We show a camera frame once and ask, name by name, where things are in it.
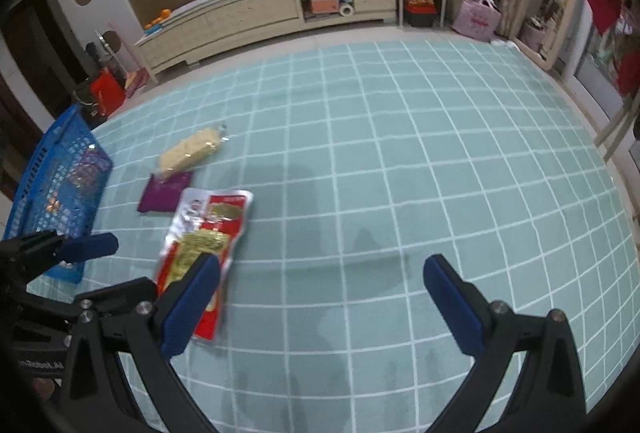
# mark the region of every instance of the plastic bag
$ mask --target plastic bag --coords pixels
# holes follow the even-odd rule
[[[164,239],[156,277],[159,293],[172,281],[182,279],[201,253],[218,256],[222,269],[220,285],[194,331],[201,339],[213,339],[220,318],[222,285],[236,243],[244,234],[253,199],[249,191],[186,188]]]
[[[640,24],[625,6],[602,35],[593,61],[620,95],[633,92],[640,84]]]
[[[460,12],[452,28],[463,36],[490,41],[502,14],[492,0],[462,0]]]
[[[159,175],[167,178],[175,172],[190,168],[207,155],[218,151],[225,140],[228,138],[223,124],[216,129],[201,129],[162,153],[158,160]]]

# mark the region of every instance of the red box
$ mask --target red box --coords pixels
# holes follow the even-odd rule
[[[331,14],[340,10],[338,0],[311,0],[311,12],[313,14]]]
[[[124,90],[106,68],[103,69],[100,72],[100,76],[91,83],[89,89],[98,101],[98,108],[100,114],[103,116],[109,116],[122,106],[124,102]]]

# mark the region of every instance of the floor mat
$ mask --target floor mat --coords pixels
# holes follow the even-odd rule
[[[215,342],[173,361],[221,432],[425,429],[472,366],[422,285],[433,253],[489,300],[562,308],[589,408],[638,345],[640,276],[612,179],[546,77],[488,44],[302,52],[99,127],[114,170],[95,230],[121,245],[87,265],[79,290],[154,275],[171,216],[136,212],[146,180],[162,151],[222,120],[230,139],[192,185],[249,189],[255,205]]]

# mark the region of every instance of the red bag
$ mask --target red bag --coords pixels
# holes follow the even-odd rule
[[[98,100],[100,115],[109,116],[124,102],[124,90],[106,68],[89,87],[91,93]]]
[[[626,54],[618,69],[618,91],[620,95],[632,92],[640,84],[640,51]]]
[[[613,25],[620,17],[620,0],[587,0],[593,12],[593,24],[596,25],[598,33],[604,32]]]

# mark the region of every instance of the pink bag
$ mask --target pink bag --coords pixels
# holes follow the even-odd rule
[[[463,36],[490,41],[501,17],[492,0],[462,0],[452,28]]]

